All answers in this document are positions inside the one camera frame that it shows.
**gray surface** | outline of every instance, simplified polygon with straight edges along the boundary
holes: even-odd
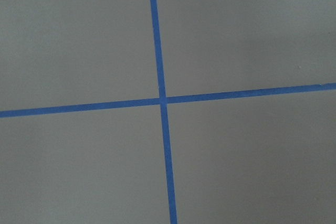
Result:
[[[335,0],[158,0],[167,94],[336,80]]]
[[[336,223],[335,96],[169,105],[179,223]]]
[[[0,110],[158,96],[149,0],[0,0]]]
[[[169,223],[158,106],[0,119],[0,223]]]

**blue painter's tape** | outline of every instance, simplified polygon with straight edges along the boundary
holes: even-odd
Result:
[[[166,166],[169,214],[170,214],[171,224],[177,224],[173,164],[172,164],[172,153],[171,153],[171,145],[170,145],[169,122],[168,122],[168,112],[167,112],[167,98],[166,98],[166,90],[165,90],[165,83],[164,83],[159,15],[157,13],[158,5],[157,5],[156,0],[150,0],[150,2],[151,2],[151,12],[152,12],[156,69],[157,69],[158,84],[159,84],[159,97],[160,97],[160,108],[161,108],[164,159],[165,159],[165,166]]]
[[[105,110],[105,109],[127,108],[136,106],[158,105],[158,104],[160,104],[159,98],[153,98],[153,99],[117,101],[117,102],[68,105],[68,106],[58,106],[49,108],[9,110],[9,111],[0,111],[0,118],[11,118],[14,116],[43,115],[43,114],[66,113],[66,112],[88,111],[88,110]]]
[[[242,97],[259,97],[263,95],[290,94],[290,93],[302,93],[302,92],[313,92],[313,91],[335,90],[335,89],[336,89],[336,83],[328,83],[328,84],[294,86],[294,87],[283,87],[272,89],[257,89],[257,90],[233,91],[233,92],[222,92],[211,94],[183,95],[180,97],[167,97],[167,103],[209,101],[209,100],[233,99]]]

